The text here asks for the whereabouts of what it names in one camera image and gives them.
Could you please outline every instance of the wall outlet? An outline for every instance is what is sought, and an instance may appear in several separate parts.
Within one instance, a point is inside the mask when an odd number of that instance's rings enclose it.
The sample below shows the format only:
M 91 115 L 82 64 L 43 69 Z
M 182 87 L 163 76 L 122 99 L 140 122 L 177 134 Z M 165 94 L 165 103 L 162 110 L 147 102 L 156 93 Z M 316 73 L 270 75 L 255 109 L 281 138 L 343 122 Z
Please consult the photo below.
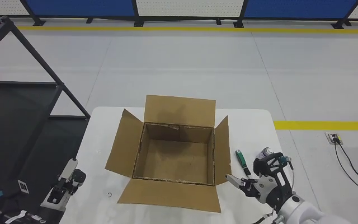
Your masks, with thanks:
M 339 134 L 333 133 L 333 132 L 330 132 L 330 133 L 325 132 L 325 134 L 326 134 L 327 140 L 328 140 L 328 142 L 329 142 L 330 144 L 335 144 L 335 142 L 333 141 L 333 139 L 334 139 L 335 135 L 337 135 L 337 136 L 338 136 L 338 139 L 341 141 L 341 145 L 343 145 L 342 138 L 341 138 L 341 136 L 340 136 Z

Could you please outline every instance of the yellow line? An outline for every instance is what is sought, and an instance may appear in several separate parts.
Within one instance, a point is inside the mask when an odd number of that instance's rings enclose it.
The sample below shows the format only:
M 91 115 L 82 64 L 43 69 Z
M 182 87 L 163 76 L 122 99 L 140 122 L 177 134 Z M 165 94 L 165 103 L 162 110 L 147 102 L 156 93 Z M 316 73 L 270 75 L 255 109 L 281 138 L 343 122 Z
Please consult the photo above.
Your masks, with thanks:
M 276 130 L 358 130 L 358 122 L 275 121 Z
M 358 30 L 282 29 L 230 27 L 117 27 L 117 26 L 18 26 L 20 30 L 43 31 L 189 31 L 189 32 L 281 32 L 297 34 L 358 34 Z

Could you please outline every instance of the white table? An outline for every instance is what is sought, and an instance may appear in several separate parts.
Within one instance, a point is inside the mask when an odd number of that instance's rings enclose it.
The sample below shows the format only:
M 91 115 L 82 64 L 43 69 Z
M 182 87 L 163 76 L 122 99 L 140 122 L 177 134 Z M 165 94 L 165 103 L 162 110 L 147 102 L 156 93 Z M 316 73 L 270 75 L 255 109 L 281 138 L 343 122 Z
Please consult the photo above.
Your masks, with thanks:
M 144 108 L 126 108 L 143 120 Z M 221 213 L 196 211 L 186 208 L 117 204 L 129 178 L 105 170 L 108 156 L 121 119 L 123 108 L 95 108 L 77 155 L 78 169 L 87 178 L 67 204 L 61 223 L 242 223 L 256 222 L 264 213 L 271 212 L 267 204 L 247 198 L 230 183 L 217 186 Z M 271 115 L 266 110 L 217 109 L 215 125 L 229 115 L 232 173 L 243 177 L 234 151 L 240 149 L 252 171 L 255 156 L 265 147 L 282 152 Z

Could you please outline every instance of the open cardboard box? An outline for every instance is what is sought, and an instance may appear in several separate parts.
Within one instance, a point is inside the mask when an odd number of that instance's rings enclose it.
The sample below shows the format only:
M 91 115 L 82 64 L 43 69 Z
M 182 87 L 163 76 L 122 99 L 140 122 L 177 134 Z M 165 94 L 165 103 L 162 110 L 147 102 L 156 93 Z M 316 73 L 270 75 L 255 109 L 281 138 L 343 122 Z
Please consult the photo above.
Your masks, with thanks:
M 221 212 L 216 185 L 231 174 L 226 117 L 215 100 L 147 96 L 144 123 L 123 111 L 106 169 L 131 178 L 118 203 Z

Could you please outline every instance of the concrete floor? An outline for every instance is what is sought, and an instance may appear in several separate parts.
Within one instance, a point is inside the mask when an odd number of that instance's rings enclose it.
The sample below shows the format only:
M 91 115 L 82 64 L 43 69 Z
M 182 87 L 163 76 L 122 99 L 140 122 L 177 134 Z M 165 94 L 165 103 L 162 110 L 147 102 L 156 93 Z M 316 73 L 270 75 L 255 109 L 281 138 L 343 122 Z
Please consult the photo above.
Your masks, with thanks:
M 18 20 L 20 25 L 30 24 Z M 48 26 L 84 25 L 49 20 Z M 96 21 L 90 26 L 132 26 Z M 196 26 L 152 23 L 149 26 Z M 214 26 L 204 22 L 200 26 Z M 246 22 L 246 27 L 330 29 L 324 22 Z M 358 35 L 251 32 L 24 31 L 89 112 L 143 107 L 146 94 L 216 100 L 217 108 L 266 109 L 273 120 L 358 120 Z M 0 81 L 51 81 L 12 36 L 0 43 Z M 80 115 L 65 95 L 53 114 Z M 325 131 L 278 130 L 293 158 L 295 190 L 322 211 L 357 223 L 357 186 L 339 167 Z M 357 132 L 340 131 L 358 167 Z M 348 173 L 358 181 L 339 153 Z

